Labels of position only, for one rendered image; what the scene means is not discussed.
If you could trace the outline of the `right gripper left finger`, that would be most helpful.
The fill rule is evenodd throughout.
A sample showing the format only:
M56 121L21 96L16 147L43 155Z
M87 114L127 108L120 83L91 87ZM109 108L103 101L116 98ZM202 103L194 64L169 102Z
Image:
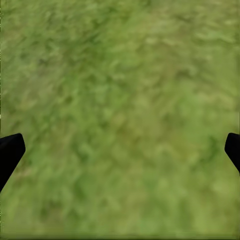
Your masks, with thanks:
M21 133L0 139L0 192L26 151Z

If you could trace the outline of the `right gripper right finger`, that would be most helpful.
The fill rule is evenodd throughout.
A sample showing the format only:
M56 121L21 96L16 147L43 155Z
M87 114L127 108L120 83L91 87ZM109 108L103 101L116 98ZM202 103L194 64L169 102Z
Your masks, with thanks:
M225 152L240 172L240 135L229 133L225 143Z

